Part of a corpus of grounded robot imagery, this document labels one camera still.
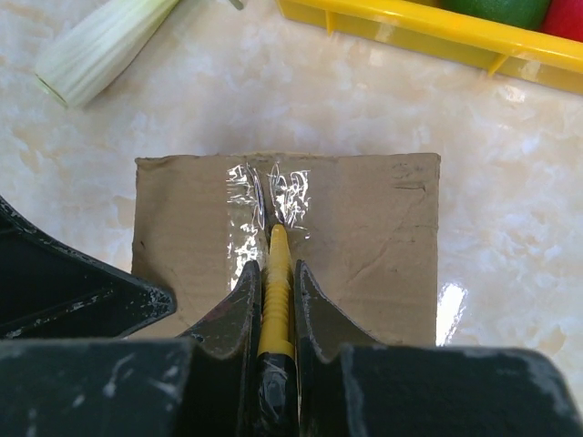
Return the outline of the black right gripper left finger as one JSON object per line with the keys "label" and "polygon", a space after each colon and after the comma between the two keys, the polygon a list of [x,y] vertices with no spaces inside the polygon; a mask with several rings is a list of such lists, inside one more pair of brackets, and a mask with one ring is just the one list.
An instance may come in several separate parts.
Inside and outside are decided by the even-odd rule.
{"label": "black right gripper left finger", "polygon": [[246,436],[261,273],[177,338],[5,340],[4,436]]}

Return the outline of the yellow utility knife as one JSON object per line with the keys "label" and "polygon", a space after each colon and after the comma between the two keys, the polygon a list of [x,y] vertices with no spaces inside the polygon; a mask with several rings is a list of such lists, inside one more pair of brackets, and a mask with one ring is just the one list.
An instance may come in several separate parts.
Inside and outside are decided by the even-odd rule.
{"label": "yellow utility knife", "polygon": [[293,274],[288,235],[271,229],[257,352],[258,436],[297,434],[297,382],[293,328]]}

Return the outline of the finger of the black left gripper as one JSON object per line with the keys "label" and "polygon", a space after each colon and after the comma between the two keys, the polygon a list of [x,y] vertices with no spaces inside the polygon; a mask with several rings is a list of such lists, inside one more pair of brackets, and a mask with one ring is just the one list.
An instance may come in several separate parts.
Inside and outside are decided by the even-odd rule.
{"label": "finger of the black left gripper", "polygon": [[173,314],[176,297],[48,236],[1,202],[1,337],[123,338]]}

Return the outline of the dark green lime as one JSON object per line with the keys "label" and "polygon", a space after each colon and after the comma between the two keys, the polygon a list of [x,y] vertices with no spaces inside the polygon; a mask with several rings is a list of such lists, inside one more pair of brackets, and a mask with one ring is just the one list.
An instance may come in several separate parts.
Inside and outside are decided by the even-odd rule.
{"label": "dark green lime", "polygon": [[550,6],[549,0],[443,0],[439,5],[451,12],[537,30]]}

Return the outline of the brown cardboard express box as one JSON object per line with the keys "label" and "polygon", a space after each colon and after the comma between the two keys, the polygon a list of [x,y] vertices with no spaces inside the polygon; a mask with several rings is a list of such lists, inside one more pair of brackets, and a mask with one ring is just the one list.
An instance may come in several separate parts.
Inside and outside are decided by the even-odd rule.
{"label": "brown cardboard express box", "polygon": [[142,335],[181,334],[266,260],[264,193],[346,315],[383,342],[434,345],[439,176],[431,153],[138,159],[132,271],[177,300]]}

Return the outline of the red apple front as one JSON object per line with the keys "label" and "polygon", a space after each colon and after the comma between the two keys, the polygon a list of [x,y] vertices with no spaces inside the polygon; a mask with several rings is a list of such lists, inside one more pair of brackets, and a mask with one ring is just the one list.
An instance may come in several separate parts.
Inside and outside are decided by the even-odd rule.
{"label": "red apple front", "polygon": [[543,33],[581,42],[583,1],[552,0],[541,30]]}

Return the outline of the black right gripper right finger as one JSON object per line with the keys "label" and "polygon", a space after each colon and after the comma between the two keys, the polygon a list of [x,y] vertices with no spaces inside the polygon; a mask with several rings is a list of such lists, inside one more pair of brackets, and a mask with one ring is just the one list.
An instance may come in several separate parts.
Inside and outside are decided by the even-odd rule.
{"label": "black right gripper right finger", "polygon": [[294,298],[304,436],[579,436],[560,371],[525,349],[387,345],[298,261]]}

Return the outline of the green white leek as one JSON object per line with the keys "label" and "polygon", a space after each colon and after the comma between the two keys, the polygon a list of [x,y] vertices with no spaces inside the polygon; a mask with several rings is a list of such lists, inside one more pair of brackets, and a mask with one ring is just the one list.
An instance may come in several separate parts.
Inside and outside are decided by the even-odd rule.
{"label": "green white leek", "polygon": [[177,4],[104,3],[40,56],[36,79],[62,106],[86,106],[133,62]]}

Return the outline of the yellow plastic fruit tray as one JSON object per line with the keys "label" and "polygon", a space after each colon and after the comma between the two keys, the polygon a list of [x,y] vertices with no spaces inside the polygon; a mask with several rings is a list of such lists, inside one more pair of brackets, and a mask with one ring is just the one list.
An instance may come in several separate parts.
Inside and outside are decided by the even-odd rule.
{"label": "yellow plastic fruit tray", "polygon": [[582,92],[582,45],[461,15],[436,1],[280,1],[281,14],[328,34],[345,33],[495,74]]}

